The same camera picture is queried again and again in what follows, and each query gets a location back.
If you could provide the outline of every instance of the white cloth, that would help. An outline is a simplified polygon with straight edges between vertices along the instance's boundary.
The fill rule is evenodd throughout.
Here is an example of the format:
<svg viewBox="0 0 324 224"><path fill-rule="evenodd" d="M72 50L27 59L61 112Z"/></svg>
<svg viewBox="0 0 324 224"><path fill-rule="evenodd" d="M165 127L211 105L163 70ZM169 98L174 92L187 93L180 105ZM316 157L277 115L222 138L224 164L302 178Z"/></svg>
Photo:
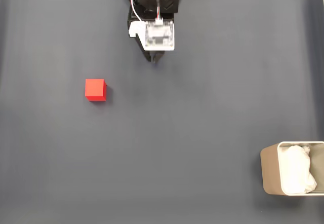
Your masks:
<svg viewBox="0 0 324 224"><path fill-rule="evenodd" d="M306 194L316 188L317 183L309 172L309 151L308 146L279 147L281 184L287 194Z"/></svg>

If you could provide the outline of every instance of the trash can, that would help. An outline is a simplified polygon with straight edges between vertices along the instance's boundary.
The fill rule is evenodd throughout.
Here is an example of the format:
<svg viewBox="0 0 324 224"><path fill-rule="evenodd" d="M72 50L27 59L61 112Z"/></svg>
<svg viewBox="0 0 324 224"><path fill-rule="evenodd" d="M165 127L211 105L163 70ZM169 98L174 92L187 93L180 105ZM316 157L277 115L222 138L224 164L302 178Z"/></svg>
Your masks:
<svg viewBox="0 0 324 224"><path fill-rule="evenodd" d="M282 188L279 147L284 146L309 146L310 147L310 173L317 182L314 191L307 194L287 194ZM287 196L324 196L324 142L323 141L284 141L274 144L261 151L261 168L263 188L271 195Z"/></svg>

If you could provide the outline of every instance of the table surface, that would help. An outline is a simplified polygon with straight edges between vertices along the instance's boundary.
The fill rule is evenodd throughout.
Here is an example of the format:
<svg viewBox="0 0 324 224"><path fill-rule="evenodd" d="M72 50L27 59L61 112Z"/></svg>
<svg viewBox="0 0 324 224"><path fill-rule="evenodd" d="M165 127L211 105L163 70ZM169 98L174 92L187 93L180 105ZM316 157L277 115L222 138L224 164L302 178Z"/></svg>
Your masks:
<svg viewBox="0 0 324 224"><path fill-rule="evenodd" d="M323 223L323 198L267 195L260 166L323 140L322 0L181 0L157 65L128 10L1 0L0 223Z"/></svg>

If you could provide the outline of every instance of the dark gray surface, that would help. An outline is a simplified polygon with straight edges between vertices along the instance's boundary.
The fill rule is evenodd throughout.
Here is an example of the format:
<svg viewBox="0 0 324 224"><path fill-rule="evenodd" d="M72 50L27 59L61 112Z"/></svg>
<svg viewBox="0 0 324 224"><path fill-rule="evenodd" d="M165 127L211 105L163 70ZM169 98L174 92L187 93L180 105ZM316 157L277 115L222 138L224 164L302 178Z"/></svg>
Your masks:
<svg viewBox="0 0 324 224"><path fill-rule="evenodd" d="M324 222L265 194L259 156L323 139L322 0L181 0L157 66L127 0L1 5L1 224Z"/></svg>

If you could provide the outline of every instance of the cube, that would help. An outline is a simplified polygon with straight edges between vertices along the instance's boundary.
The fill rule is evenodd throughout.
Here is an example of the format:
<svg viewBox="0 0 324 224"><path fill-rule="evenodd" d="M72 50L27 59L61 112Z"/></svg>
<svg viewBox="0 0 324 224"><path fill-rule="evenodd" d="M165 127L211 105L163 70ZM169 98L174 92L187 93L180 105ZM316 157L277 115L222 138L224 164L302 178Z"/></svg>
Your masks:
<svg viewBox="0 0 324 224"><path fill-rule="evenodd" d="M105 101L107 85L104 79L86 79L86 98L89 101Z"/></svg>

